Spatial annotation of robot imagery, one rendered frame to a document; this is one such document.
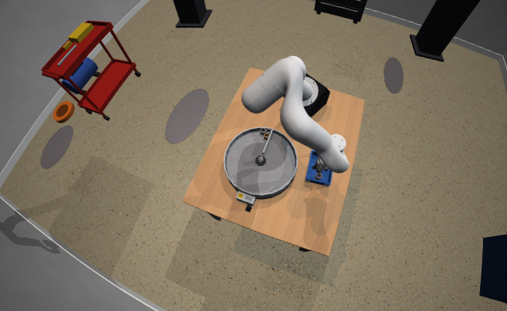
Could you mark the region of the blue crate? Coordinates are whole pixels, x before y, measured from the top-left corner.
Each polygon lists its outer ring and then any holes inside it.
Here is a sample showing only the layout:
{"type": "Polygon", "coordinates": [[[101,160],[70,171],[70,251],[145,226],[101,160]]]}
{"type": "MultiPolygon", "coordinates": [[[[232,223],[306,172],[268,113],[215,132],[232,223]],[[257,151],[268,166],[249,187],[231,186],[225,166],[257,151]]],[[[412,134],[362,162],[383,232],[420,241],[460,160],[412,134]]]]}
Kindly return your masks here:
{"type": "Polygon", "coordinates": [[[327,171],[323,170],[322,172],[320,172],[320,174],[322,175],[321,179],[317,179],[316,180],[316,174],[318,172],[316,172],[316,170],[312,170],[312,166],[315,165],[316,160],[317,160],[318,157],[319,156],[317,155],[316,151],[315,150],[311,150],[310,160],[309,160],[309,164],[308,164],[308,168],[307,168],[307,175],[305,176],[305,180],[304,181],[305,182],[312,182],[312,183],[316,183],[316,184],[319,184],[319,185],[323,185],[323,186],[329,187],[329,185],[331,185],[331,179],[332,179],[333,171],[330,171],[329,169],[327,171]],[[307,178],[307,177],[309,177],[309,178],[307,178]]]}

